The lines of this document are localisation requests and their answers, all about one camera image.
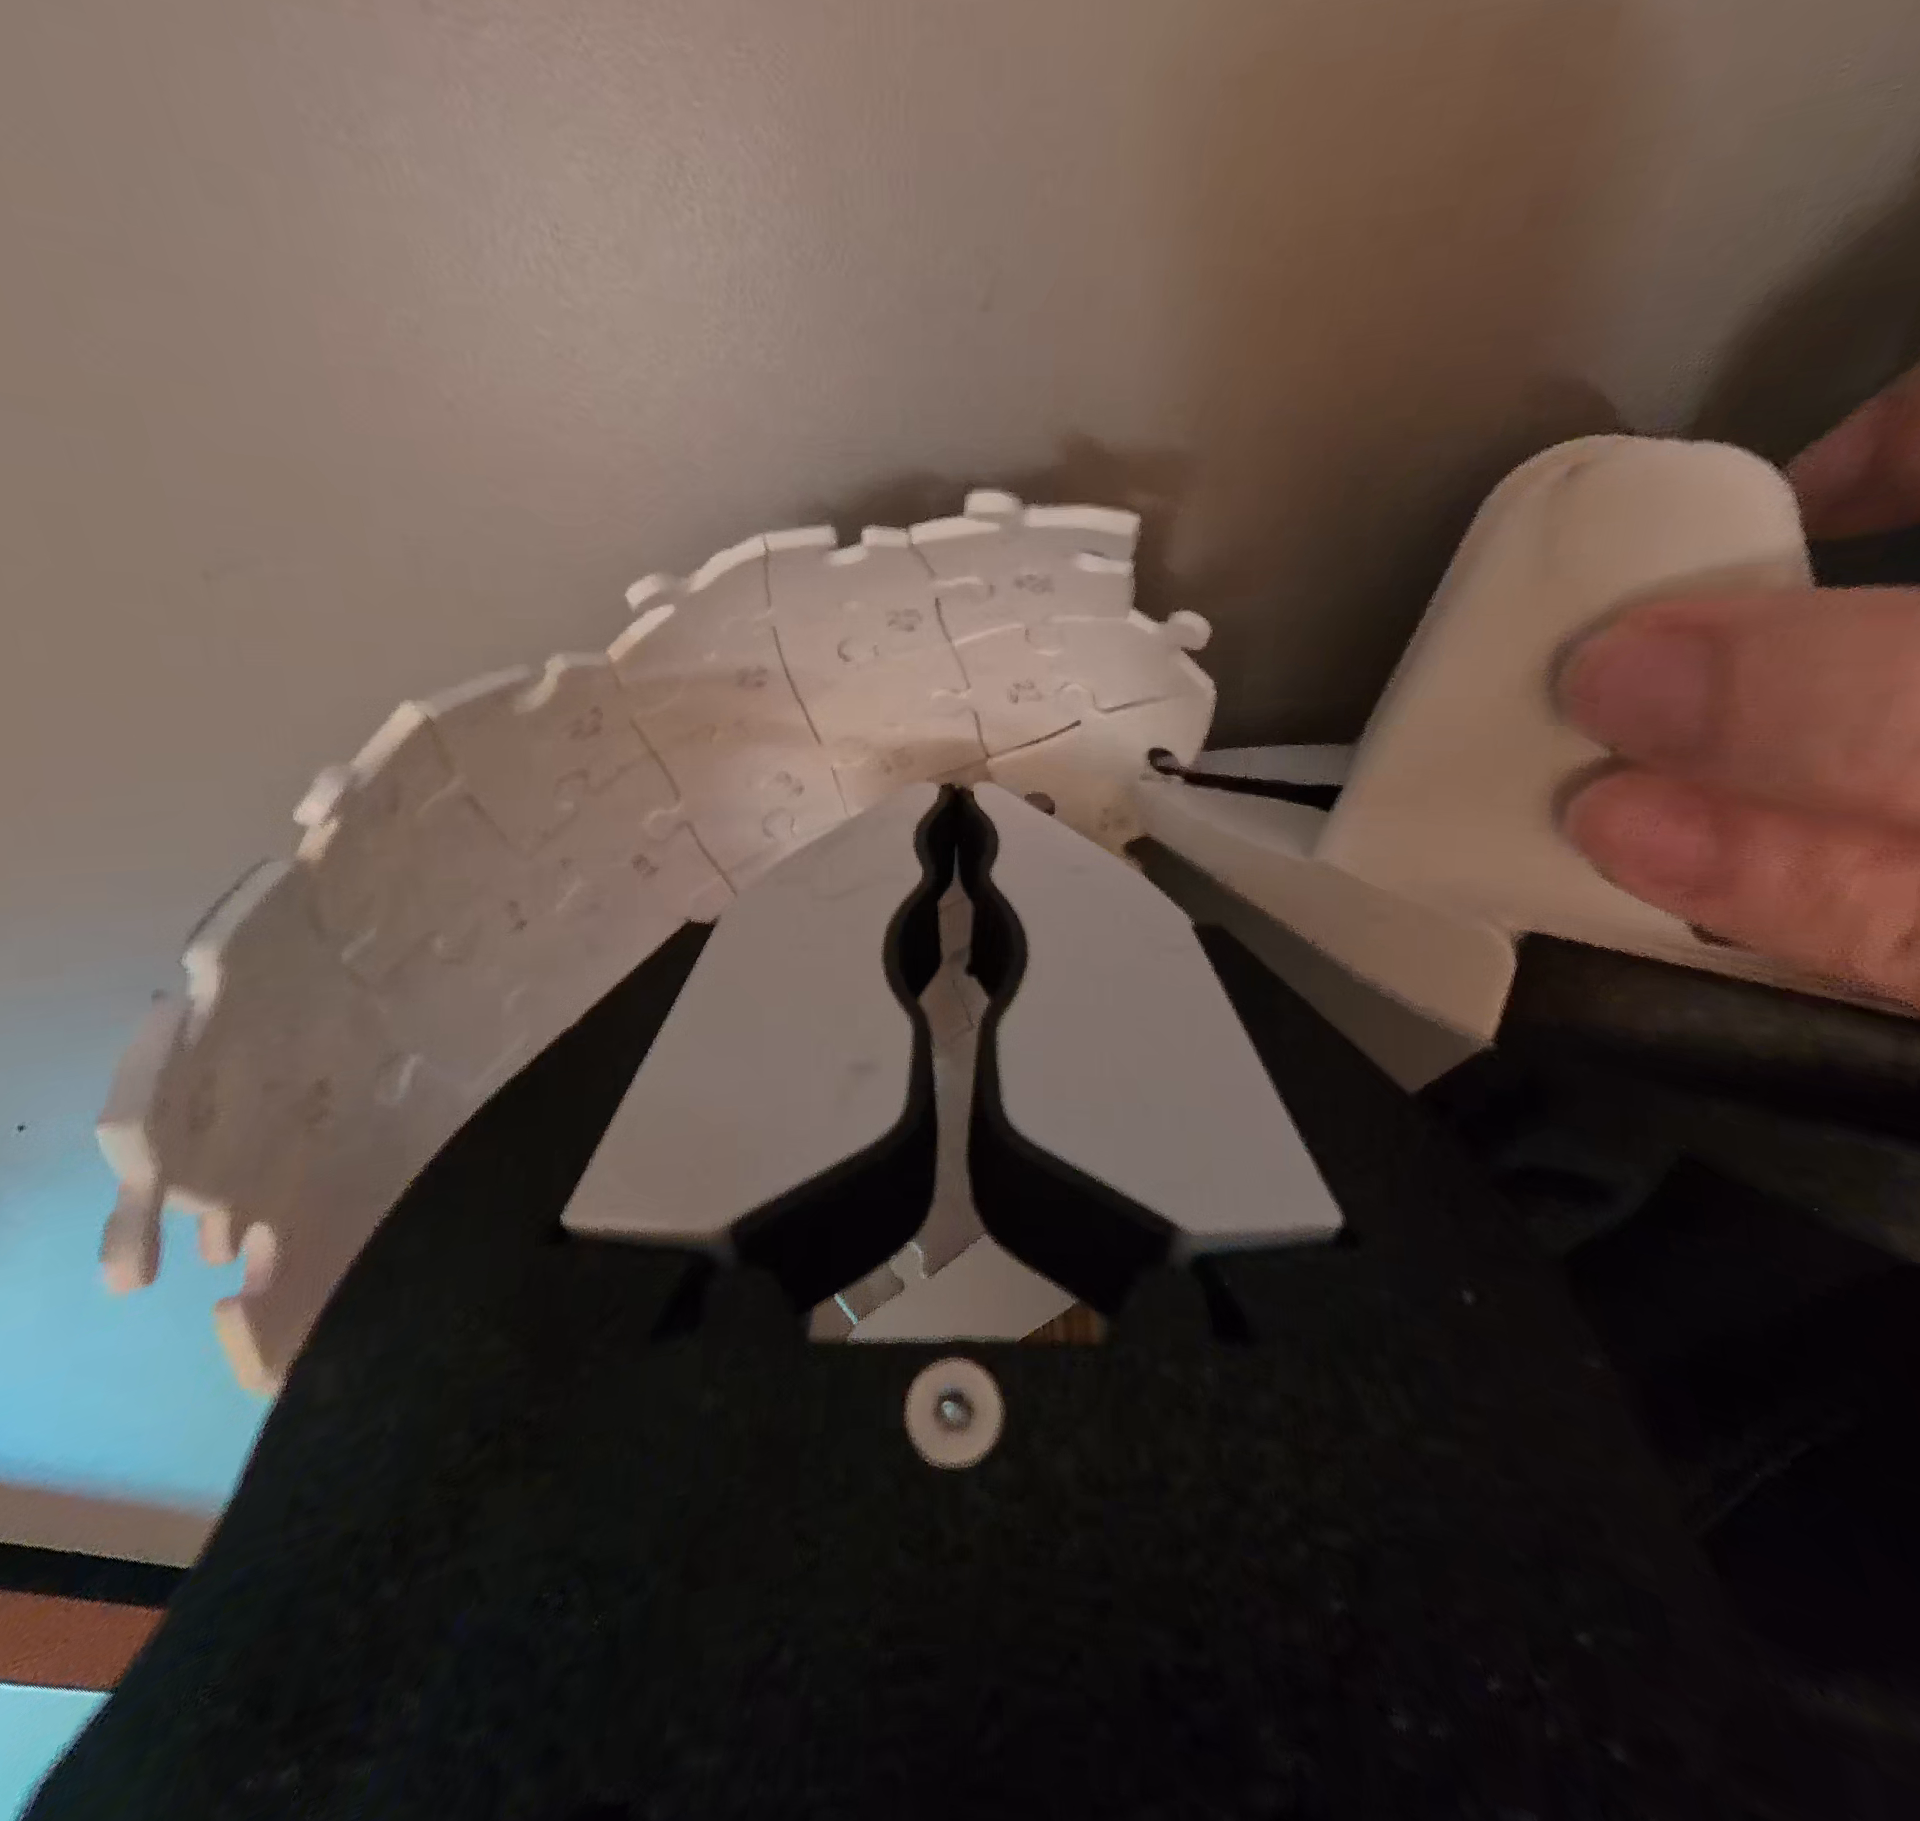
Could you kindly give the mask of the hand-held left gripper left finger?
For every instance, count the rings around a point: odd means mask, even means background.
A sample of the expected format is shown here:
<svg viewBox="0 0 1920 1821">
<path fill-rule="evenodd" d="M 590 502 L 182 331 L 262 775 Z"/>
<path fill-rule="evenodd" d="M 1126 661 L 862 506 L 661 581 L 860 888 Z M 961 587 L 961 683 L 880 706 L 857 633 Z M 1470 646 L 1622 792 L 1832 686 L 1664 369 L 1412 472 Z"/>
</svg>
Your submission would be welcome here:
<svg viewBox="0 0 1920 1821">
<path fill-rule="evenodd" d="M 764 1271 L 809 1311 L 918 1235 L 939 1166 L 921 995 L 961 807 L 915 782 L 714 921 L 564 1209 L 571 1236 Z"/>
</svg>

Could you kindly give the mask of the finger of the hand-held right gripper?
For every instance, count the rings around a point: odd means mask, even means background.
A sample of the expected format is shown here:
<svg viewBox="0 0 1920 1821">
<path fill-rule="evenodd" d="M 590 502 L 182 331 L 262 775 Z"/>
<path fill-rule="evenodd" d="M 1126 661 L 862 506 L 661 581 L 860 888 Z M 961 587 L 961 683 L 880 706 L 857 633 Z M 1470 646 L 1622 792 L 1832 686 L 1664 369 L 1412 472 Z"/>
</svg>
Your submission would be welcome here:
<svg viewBox="0 0 1920 1821">
<path fill-rule="evenodd" d="M 1154 774 L 1191 789 L 1279 801 L 1338 801 L 1353 774 L 1355 744 L 1281 744 L 1203 750 L 1180 758 L 1150 749 Z"/>
<path fill-rule="evenodd" d="M 1143 867 L 1404 1091 L 1489 1050 L 1510 991 L 1502 935 L 1316 858 L 1326 812 L 1222 790 L 1137 790 Z"/>
</svg>

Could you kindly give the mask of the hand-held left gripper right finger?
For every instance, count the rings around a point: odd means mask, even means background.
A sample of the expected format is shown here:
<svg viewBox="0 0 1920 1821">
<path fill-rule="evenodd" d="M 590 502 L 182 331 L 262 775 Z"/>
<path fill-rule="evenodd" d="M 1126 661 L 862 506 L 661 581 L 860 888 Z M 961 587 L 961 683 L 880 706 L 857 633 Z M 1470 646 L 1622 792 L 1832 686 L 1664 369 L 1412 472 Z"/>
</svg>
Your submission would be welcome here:
<svg viewBox="0 0 1920 1821">
<path fill-rule="evenodd" d="M 961 803 L 969 1120 L 986 1231 L 1119 1311 L 1193 1259 L 1326 1243 L 1346 1218 L 1193 921 L 1116 852 L 996 784 Z"/>
</svg>

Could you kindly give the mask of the assembled white puzzle ball shell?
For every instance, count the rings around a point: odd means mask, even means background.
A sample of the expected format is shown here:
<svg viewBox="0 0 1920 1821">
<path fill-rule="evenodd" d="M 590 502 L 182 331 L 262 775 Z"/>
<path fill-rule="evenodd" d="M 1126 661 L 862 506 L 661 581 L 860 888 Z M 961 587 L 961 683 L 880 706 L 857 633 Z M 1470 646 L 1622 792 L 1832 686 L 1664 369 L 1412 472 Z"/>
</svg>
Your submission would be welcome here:
<svg viewBox="0 0 1920 1821">
<path fill-rule="evenodd" d="M 629 590 L 607 650 L 396 712 L 306 790 L 122 1056 L 99 1143 L 115 1293 L 161 1219 L 241 1265 L 213 1327 L 273 1398 L 443 1143 L 650 955 L 911 782 L 1050 796 L 1105 849 L 1191 758 L 1212 626 L 1137 609 L 1140 516 L 998 490 L 906 530 L 747 539 Z"/>
</svg>

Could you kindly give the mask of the person's right hand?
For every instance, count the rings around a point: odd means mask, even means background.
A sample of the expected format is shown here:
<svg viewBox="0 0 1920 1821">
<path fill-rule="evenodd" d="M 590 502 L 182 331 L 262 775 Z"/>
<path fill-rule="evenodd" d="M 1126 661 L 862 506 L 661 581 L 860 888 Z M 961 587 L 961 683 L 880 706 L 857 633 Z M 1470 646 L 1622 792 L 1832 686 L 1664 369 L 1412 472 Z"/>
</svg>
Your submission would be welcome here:
<svg viewBox="0 0 1920 1821">
<path fill-rule="evenodd" d="M 1560 828 L 1612 885 L 1727 945 L 1915 1010 L 1914 585 L 1700 596 L 1569 648 L 1606 765 Z"/>
</svg>

